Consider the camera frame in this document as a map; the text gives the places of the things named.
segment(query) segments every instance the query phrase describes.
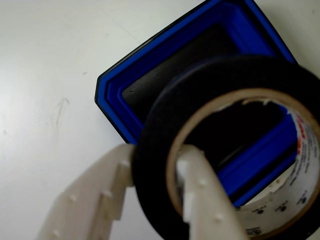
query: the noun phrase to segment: white plastic part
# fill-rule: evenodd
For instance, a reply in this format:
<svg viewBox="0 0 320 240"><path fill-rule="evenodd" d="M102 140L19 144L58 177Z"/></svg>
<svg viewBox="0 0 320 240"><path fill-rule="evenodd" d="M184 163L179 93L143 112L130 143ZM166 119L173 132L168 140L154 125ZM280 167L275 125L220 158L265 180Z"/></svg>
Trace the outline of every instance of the white plastic part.
<svg viewBox="0 0 320 240"><path fill-rule="evenodd" d="M108 240L132 186L134 146L120 145L84 172L55 201L37 240Z"/></svg>
<svg viewBox="0 0 320 240"><path fill-rule="evenodd" d="M183 220L190 240L248 240L218 177L203 151L193 145L181 149L177 173L184 178Z"/></svg>
<svg viewBox="0 0 320 240"><path fill-rule="evenodd" d="M134 146L120 145L83 173L55 201L37 240L108 240L121 218L126 187L133 186ZM186 145L177 162L184 180L183 220L190 240L248 240L204 153Z"/></svg>

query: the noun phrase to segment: blue plastic frame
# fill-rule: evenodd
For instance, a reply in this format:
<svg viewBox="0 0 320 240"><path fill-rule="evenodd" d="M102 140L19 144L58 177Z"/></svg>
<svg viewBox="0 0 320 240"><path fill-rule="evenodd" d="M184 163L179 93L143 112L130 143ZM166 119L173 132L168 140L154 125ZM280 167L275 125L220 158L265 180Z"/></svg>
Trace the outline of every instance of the blue plastic frame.
<svg viewBox="0 0 320 240"><path fill-rule="evenodd" d="M123 99L124 89L213 24L224 28L241 55L266 55L296 63L253 0L207 0L99 76L95 102L127 143L138 142L143 123ZM296 134L291 117L285 116L271 132L217 173L229 196L254 182L249 190L233 199L236 207L254 197L295 161L296 153L292 152L255 182L261 171L294 144Z"/></svg>
<svg viewBox="0 0 320 240"><path fill-rule="evenodd" d="M248 10L256 19L248 16ZM126 142L138 142L143 124L124 101L123 90L212 24L224 27L238 47L239 54L279 57L280 52L282 57L295 62L277 32L252 0L208 0L98 78L95 101ZM267 33L272 42L267 41L262 32Z"/></svg>

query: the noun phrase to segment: white surface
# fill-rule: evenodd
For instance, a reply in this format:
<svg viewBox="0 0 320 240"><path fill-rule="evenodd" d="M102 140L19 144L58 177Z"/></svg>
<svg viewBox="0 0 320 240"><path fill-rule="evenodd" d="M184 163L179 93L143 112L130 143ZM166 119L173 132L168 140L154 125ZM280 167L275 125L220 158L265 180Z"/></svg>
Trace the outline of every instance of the white surface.
<svg viewBox="0 0 320 240"><path fill-rule="evenodd" d="M97 77L200 2L0 1L0 239L33 240L59 193L123 142L94 103ZM320 76L319 1L257 2ZM160 237L131 190L111 240L143 239Z"/></svg>

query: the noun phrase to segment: cardboard tape core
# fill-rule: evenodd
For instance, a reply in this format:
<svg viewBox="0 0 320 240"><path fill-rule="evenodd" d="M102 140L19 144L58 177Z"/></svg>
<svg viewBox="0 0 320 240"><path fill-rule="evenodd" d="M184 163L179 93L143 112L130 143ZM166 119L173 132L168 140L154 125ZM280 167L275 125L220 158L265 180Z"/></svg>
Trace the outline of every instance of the cardboard tape core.
<svg viewBox="0 0 320 240"><path fill-rule="evenodd" d="M297 130L297 156L291 174L284 184L261 199L237 209L247 234L256 239L269 238L298 220L313 204L320 189L320 127L300 102L286 93L266 88L240 89L221 95L195 112L176 136L167 158L166 185L171 202L182 214L175 178L179 148L190 132L206 117L242 101L273 102L291 114Z"/></svg>

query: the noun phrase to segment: black tape roll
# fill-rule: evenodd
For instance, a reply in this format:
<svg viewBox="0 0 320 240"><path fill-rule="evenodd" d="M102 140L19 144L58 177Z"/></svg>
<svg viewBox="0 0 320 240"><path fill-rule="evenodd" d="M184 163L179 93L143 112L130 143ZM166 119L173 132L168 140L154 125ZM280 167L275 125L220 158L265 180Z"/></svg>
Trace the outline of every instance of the black tape roll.
<svg viewBox="0 0 320 240"><path fill-rule="evenodd" d="M320 122L317 77L297 64L265 56L232 57L198 65L171 83L153 105L134 153L132 175L147 219L165 240L189 239L189 226L174 208L166 183L167 157L177 134L209 101L233 91L255 88L293 97ZM305 240L320 226L319 215L317 195L297 221L278 230L276 235L265 235L265 239Z"/></svg>

